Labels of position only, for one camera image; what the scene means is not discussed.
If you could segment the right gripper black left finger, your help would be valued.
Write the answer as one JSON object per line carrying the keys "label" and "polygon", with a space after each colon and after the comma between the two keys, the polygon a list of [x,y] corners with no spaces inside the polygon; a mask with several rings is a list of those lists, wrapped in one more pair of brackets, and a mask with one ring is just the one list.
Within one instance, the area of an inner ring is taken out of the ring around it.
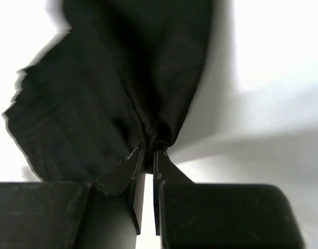
{"label": "right gripper black left finger", "polygon": [[0,248],[135,248],[142,145],[93,183],[0,183]]}

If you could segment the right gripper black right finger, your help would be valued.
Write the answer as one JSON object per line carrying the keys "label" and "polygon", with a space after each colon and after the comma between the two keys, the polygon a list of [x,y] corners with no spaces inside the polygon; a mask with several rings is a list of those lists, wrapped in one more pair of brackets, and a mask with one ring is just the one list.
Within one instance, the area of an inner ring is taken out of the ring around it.
{"label": "right gripper black right finger", "polygon": [[304,248],[286,195],[268,184],[195,183],[154,154],[156,234],[162,248]]}

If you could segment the black pleated skirt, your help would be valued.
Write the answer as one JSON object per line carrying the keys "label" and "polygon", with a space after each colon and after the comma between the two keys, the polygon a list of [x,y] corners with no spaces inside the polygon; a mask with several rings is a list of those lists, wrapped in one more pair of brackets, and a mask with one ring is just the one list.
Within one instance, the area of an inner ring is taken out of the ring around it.
{"label": "black pleated skirt", "polygon": [[70,29],[22,70],[5,111],[44,181],[92,182],[138,144],[174,144],[209,54],[217,1],[62,1]]}

